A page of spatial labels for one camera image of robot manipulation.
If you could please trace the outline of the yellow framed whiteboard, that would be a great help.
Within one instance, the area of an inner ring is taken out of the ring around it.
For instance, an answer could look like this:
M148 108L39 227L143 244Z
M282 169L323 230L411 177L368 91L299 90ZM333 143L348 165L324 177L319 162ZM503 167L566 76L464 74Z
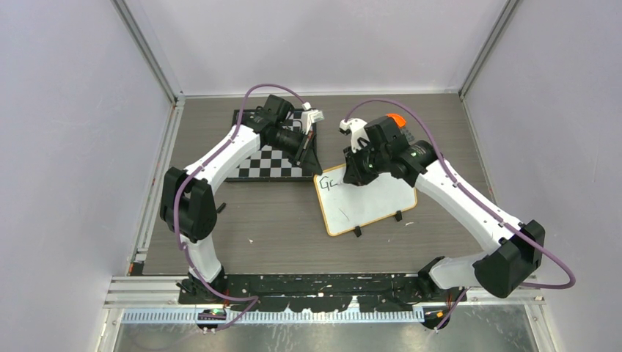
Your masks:
M313 178L326 232L330 236L346 232L362 234L374 222L402 215L417 205L417 191L403 180L382 173L366 186L344 181L345 165L326 169Z

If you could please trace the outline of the black white checkerboard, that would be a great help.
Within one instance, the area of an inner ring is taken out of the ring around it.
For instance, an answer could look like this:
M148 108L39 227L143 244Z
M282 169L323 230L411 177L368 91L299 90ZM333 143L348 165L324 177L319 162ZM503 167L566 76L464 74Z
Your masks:
M293 166L280 150L265 145L242 161L226 182L310 181L313 173Z

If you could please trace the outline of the black marker cap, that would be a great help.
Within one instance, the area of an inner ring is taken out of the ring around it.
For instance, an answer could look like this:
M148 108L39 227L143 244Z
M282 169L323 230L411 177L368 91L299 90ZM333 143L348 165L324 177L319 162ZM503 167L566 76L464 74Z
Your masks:
M226 208L226 206L227 204L223 202L222 204L220 204L220 206L218 206L218 208L216 209L216 212L220 214Z

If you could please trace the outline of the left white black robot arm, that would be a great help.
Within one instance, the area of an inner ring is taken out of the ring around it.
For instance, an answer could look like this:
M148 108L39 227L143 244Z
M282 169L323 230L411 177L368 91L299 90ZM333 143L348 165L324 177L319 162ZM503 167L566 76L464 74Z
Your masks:
M292 130L286 122L296 112L302 126ZM286 99L269 95L262 106L236 110L230 131L200 160L184 169L167 170L159 216L175 233L189 264L189 280L197 284L197 294L205 302L219 302L227 286L212 236L219 215L214 195L220 185L266 145L280 151L293 166L321 174L315 125L323 119L323 112L308 102L297 110Z

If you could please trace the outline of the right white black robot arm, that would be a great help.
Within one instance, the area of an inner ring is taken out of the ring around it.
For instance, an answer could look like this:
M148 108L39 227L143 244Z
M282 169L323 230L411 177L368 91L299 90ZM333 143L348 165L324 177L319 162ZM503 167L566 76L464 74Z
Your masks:
M420 269L423 298L437 301L454 287L481 287L507 298L539 267L542 253L531 243L544 243L544 228L497 208L439 157L430 142L410 142L394 117L341 120L339 130L351 140L343 151L344 183L366 186L389 174L440 204L480 245L478 254L437 257Z

